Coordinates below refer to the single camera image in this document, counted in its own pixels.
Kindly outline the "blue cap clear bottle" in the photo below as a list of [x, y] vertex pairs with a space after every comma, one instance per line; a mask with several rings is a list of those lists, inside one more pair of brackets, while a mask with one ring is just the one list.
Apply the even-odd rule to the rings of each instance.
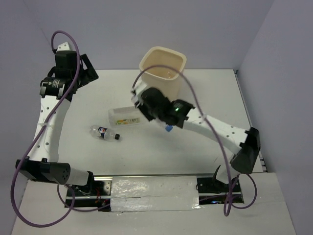
[[172, 126], [172, 125], [167, 125], [167, 126], [165, 127], [165, 130], [166, 130], [167, 132], [171, 132], [172, 129], [173, 129], [173, 126]]

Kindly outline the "square clear juice bottle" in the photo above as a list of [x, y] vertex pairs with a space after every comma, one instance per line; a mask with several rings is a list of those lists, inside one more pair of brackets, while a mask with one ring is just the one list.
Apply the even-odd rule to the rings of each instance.
[[145, 117], [135, 106], [109, 109], [108, 117], [112, 127], [131, 126], [146, 122]]

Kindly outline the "pepsi label clear bottle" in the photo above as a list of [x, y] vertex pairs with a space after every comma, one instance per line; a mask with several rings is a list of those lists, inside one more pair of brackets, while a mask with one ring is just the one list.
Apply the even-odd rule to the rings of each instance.
[[90, 134], [92, 137], [105, 140], [105, 141], [118, 141], [120, 140], [120, 135], [109, 128], [94, 125], [90, 128]]

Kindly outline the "orange juice bottle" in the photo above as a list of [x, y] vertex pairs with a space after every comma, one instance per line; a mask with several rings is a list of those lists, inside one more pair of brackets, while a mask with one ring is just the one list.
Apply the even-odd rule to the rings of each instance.
[[173, 78], [174, 76], [175, 75], [171, 71], [168, 71], [165, 75], [165, 78], [170, 79], [170, 78]]

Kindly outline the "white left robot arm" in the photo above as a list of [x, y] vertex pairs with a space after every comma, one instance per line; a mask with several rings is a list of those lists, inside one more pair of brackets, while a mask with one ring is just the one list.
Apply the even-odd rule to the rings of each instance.
[[77, 185], [84, 195], [95, 191], [92, 173], [59, 162], [59, 140], [66, 113], [76, 91], [98, 79], [86, 54], [77, 63], [76, 52], [61, 50], [55, 53], [56, 65], [41, 81], [41, 112], [36, 133], [44, 131], [27, 154], [19, 172], [35, 182]]

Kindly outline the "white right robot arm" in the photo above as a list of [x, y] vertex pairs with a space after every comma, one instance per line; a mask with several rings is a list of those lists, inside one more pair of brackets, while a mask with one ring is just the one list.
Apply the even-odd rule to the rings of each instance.
[[192, 131], [221, 144], [231, 152], [225, 163], [217, 168], [212, 184], [215, 190], [224, 191], [230, 180], [239, 174], [251, 174], [260, 152], [260, 134], [253, 127], [237, 128], [200, 112], [192, 104], [170, 101], [157, 88], [136, 87], [131, 91], [132, 102], [148, 121], [155, 120], [167, 131], [173, 127]]

